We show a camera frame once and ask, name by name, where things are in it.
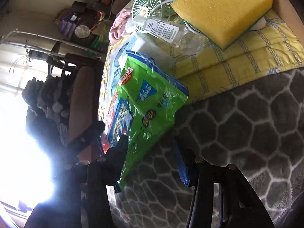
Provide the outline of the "green plastic wipes pack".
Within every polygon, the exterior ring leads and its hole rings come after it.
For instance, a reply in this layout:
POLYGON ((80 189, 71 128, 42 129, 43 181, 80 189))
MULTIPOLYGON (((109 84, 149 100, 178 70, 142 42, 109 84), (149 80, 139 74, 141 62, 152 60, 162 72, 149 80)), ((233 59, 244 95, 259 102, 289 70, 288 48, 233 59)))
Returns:
POLYGON ((128 148, 119 180, 120 188, 126 185, 126 178, 144 155, 169 130, 175 122, 175 113, 186 103, 189 89, 176 78, 164 72, 155 60, 146 54, 140 54, 145 60, 142 68, 146 86, 143 88, 143 115, 142 125, 145 132, 142 143, 137 148, 128 148))

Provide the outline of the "blue white face mask pouch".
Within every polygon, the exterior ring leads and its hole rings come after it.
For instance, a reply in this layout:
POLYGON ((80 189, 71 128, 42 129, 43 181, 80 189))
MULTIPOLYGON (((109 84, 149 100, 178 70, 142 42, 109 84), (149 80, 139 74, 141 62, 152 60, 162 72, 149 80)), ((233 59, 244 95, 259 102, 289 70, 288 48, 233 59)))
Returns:
POLYGON ((126 51, 124 57, 125 65, 117 75, 117 84, 102 119, 105 130, 101 134, 101 144, 106 150, 117 146, 123 135, 127 135, 130 149, 137 148, 145 132, 141 101, 147 84, 142 68, 145 60, 133 51, 126 51))

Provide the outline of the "pile of dark clothes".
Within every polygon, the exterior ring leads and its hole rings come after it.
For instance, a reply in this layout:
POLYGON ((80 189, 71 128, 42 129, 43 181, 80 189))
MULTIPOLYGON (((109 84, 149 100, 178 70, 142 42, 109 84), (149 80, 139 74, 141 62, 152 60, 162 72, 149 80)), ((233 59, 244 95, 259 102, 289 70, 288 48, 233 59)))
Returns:
POLYGON ((55 122, 60 141, 65 146, 69 138, 73 83, 71 75, 49 76, 45 81, 33 78, 28 81, 22 92, 22 97, 31 111, 55 122))

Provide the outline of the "grey patterned fleece blanket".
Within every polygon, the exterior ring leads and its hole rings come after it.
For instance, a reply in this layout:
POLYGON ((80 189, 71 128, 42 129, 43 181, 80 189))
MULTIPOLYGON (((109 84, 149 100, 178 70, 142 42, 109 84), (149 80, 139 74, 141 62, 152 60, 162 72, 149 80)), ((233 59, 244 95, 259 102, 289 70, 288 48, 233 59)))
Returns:
POLYGON ((269 75, 182 107, 169 131, 108 193, 117 227, 185 227, 193 190, 180 181, 171 139, 198 157, 235 164, 276 227, 303 227, 303 69, 269 75))

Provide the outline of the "round white lidded tub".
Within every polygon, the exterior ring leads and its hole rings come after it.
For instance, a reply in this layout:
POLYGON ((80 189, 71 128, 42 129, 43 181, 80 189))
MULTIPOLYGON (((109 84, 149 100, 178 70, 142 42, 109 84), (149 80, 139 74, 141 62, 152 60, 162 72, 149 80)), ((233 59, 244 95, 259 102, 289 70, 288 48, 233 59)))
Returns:
POLYGON ((91 30, 86 25, 80 25, 75 28, 74 33, 78 38, 85 39, 91 34, 91 30))

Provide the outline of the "purple boxes stack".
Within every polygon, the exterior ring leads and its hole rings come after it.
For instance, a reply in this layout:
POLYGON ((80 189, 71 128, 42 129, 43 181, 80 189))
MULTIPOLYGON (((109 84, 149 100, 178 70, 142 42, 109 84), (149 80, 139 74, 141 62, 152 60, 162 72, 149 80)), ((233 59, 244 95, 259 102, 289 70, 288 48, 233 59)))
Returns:
POLYGON ((68 13, 61 21, 59 25, 60 33, 68 40, 71 39, 74 30, 78 24, 79 14, 75 12, 68 13))

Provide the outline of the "white clothes rack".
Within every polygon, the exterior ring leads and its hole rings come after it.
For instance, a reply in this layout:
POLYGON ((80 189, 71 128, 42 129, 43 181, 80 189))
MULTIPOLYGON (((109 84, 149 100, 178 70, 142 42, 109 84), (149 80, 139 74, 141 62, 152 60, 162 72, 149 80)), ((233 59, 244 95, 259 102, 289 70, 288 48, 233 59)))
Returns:
POLYGON ((30 50, 58 57, 63 57, 66 54, 76 54, 90 58, 106 56, 106 53, 102 51, 96 51, 63 39, 24 32, 18 29, 1 30, 1 51, 25 54, 26 51, 30 50))

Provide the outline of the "pink cloth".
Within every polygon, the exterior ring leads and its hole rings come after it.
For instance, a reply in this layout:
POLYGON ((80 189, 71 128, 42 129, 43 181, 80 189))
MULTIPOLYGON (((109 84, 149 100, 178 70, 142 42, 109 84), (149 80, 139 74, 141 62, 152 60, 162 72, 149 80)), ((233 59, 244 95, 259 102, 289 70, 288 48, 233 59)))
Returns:
POLYGON ((111 45, 116 44, 128 34, 125 30, 125 26, 130 18, 131 8, 121 10, 109 31, 109 42, 111 45))

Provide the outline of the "clear plastic bottle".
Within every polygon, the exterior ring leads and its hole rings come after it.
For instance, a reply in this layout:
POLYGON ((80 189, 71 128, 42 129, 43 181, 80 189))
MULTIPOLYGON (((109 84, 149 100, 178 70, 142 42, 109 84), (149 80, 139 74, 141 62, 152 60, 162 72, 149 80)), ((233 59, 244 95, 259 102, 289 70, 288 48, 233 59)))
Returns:
POLYGON ((200 53, 205 46, 205 39, 190 32, 183 24, 157 17, 135 16, 133 24, 142 28, 147 34, 179 49, 182 54, 194 55, 200 53))

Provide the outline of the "mint green handheld fan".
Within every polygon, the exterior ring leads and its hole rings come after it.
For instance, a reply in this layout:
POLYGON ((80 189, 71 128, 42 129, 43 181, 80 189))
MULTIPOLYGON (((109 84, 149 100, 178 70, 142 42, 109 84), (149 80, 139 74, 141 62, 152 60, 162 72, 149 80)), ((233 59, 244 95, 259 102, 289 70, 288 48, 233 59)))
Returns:
POLYGON ((172 1, 163 3, 168 0, 135 0, 132 6, 132 21, 137 28, 137 31, 141 33, 147 33, 143 26, 138 25, 135 22, 136 17, 158 17, 166 20, 172 20, 176 16, 176 12, 171 7, 172 1))

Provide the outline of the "yellow sponge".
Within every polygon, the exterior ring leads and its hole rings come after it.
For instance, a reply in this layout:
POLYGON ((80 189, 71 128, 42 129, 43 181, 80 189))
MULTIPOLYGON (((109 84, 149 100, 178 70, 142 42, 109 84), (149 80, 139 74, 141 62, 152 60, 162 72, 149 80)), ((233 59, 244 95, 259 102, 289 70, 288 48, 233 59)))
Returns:
POLYGON ((273 0, 175 0, 172 8, 221 49, 229 47, 273 6, 273 0))

